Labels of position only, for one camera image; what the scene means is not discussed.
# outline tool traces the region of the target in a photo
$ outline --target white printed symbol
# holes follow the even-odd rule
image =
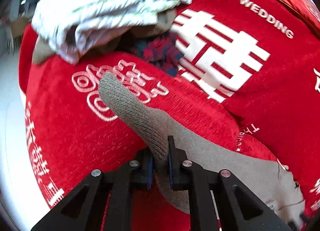
[[[89,108],[106,122],[118,118],[109,107],[104,105],[97,90],[100,79],[106,72],[111,72],[144,104],[149,103],[152,98],[158,95],[166,96],[169,93],[169,90],[161,84],[161,81],[137,70],[134,62],[120,60],[118,65],[114,67],[104,65],[99,68],[89,64],[86,71],[74,73],[71,81],[79,92],[88,92],[87,104]]]
[[[320,199],[318,201],[316,201],[310,208],[313,211],[317,211],[318,209],[320,209]]]
[[[316,69],[313,69],[313,71],[317,75],[317,81],[316,81],[315,90],[320,92],[320,72],[316,71]]]
[[[30,161],[32,164],[33,172],[37,178],[38,183],[42,182],[42,176],[45,174],[48,174],[50,170],[47,168],[47,161],[43,160],[42,154],[41,154],[41,147],[37,146],[34,143],[34,149],[31,151],[30,154]]]
[[[51,178],[50,181],[48,185],[44,185],[44,191],[49,198],[47,199],[48,204],[53,207],[63,199],[64,190],[58,189]]]
[[[315,188],[310,190],[310,193],[316,192],[316,194],[320,194],[320,179],[317,180],[315,184]]]
[[[36,141],[36,137],[33,134],[33,130],[35,128],[35,125],[33,121],[29,121],[26,123],[26,136],[27,136],[27,148],[30,149],[30,145]]]
[[[198,80],[189,72],[185,72],[181,76],[189,81],[195,81],[210,98],[222,102],[225,98],[215,90],[231,97],[252,76],[251,73],[241,67],[243,64],[254,71],[261,69],[262,63],[249,54],[255,54],[261,61],[266,61],[270,54],[258,47],[256,45],[258,41],[246,32],[236,32],[214,20],[213,17],[214,15],[204,11],[195,12],[187,9],[176,17],[171,30],[177,32],[188,44],[188,46],[185,46],[180,40],[176,41],[176,47],[184,53],[184,58],[180,59],[180,64],[200,79]],[[222,33],[230,41],[210,28]],[[207,44],[205,40],[197,36],[198,34],[224,49],[225,52],[221,53],[215,48],[209,47],[193,66],[191,62]],[[213,64],[222,68],[230,76],[225,76],[214,68]]]

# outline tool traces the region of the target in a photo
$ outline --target gray knit fabric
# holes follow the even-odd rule
[[[165,199],[189,213],[188,193],[173,192],[167,175],[168,135],[174,136],[177,148],[204,169],[219,172],[229,169],[284,221],[302,226],[299,215],[305,202],[292,173],[276,162],[245,156],[218,146],[185,128],[167,113],[142,104],[111,73],[99,84],[99,94],[122,121],[148,145],[156,161],[156,181]]]

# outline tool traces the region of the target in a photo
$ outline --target red fabric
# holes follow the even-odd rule
[[[126,33],[122,35],[117,50],[132,53],[153,64],[171,76],[178,73],[179,59],[183,54],[177,50],[175,43],[177,34],[165,32],[155,37],[136,39]]]
[[[279,0],[320,38],[320,12],[310,0]]]
[[[32,53],[36,44],[38,35],[29,24],[23,34],[23,44],[20,48],[20,53],[23,53],[23,58],[19,60],[18,75],[19,86],[23,93],[27,92],[28,78],[32,61]]]
[[[20,60],[27,56],[28,53],[21,52]],[[238,147],[236,142],[240,133],[235,120],[222,105],[208,100],[198,88],[184,79],[175,79],[147,62],[121,52],[83,59],[76,66],[53,56],[41,66],[31,66],[26,108],[30,160],[50,207],[56,205],[92,169],[115,170],[145,147],[143,141],[123,122],[111,120],[114,116],[111,111],[104,111],[99,117],[87,103],[88,98],[94,106],[94,100],[98,98],[94,94],[97,86],[93,87],[95,80],[101,76],[96,73],[97,68],[111,70],[113,66],[117,68],[118,78],[134,78],[135,74],[139,74],[137,70],[152,75],[148,78],[140,73],[142,79],[147,79],[143,89],[148,93],[152,88],[160,89],[162,93],[166,93],[166,89],[169,91],[152,98],[146,105],[166,111],[175,120],[212,142],[232,151]],[[81,84],[85,80],[89,83],[86,87]],[[129,87],[136,93],[135,85]],[[139,99],[146,102],[147,97],[148,94],[145,92],[143,95],[142,91]],[[99,100],[97,103],[95,107],[103,106]],[[102,116],[110,118],[110,121],[102,120]],[[244,153],[276,161],[261,143],[246,134],[242,136]],[[132,230],[187,231],[190,227],[188,218],[165,201],[156,185],[151,191],[137,192],[134,196]]]
[[[68,193],[92,169],[114,170],[144,147],[119,119],[105,122],[102,116],[96,116],[89,107],[95,107],[96,93],[88,98],[90,91],[79,92],[71,80],[74,73],[77,77],[85,75],[80,83],[88,78],[88,88],[93,87],[96,77],[86,71],[87,64],[114,67],[125,60],[155,78],[143,87],[146,92],[141,91],[142,101],[147,101],[146,95],[159,81],[169,91],[146,105],[166,111],[185,127],[232,151],[275,160],[269,148],[289,166],[301,184],[308,215],[313,213],[310,207],[315,209],[316,201],[320,201],[316,188],[320,177],[316,122],[320,89],[315,87],[320,83],[320,73],[316,74],[320,71],[319,41],[276,0],[249,0],[248,7],[240,1],[245,3],[194,0],[189,6],[180,6],[172,29],[179,33],[176,45],[185,56],[176,78],[124,53],[84,59],[76,66],[53,56],[39,67],[32,65],[29,79],[23,79],[21,72],[20,81],[28,81],[30,160],[47,201],[55,198],[52,192],[59,194],[62,189],[64,195]],[[21,63],[28,60],[34,48],[33,32],[29,34],[22,43],[29,46],[21,49]],[[134,77],[137,71],[132,65],[122,72],[118,67],[121,77]],[[110,111],[103,114],[113,116]],[[133,212],[133,230],[182,231],[189,227],[188,216],[169,205],[155,186],[151,193],[137,193]]]
[[[311,216],[320,208],[320,42],[277,0],[245,2],[194,0],[178,10],[180,75],[289,166]]]

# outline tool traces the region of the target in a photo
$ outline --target metal screw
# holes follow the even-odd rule
[[[101,170],[93,170],[91,171],[91,175],[94,177],[100,176]]]
[[[231,172],[228,170],[222,170],[221,171],[221,176],[225,177],[225,178],[229,178],[231,176]]]
[[[182,165],[185,166],[185,167],[190,167],[190,166],[192,166],[192,161],[186,160],[186,161],[184,161],[184,162],[182,163]]]
[[[139,165],[139,162],[136,161],[136,160],[133,160],[133,161],[130,161],[130,162],[129,162],[129,165],[130,165],[131,167],[137,167],[137,166]]]

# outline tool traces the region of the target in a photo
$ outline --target red pillow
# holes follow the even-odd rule
[[[310,0],[279,0],[320,38],[320,12]]]

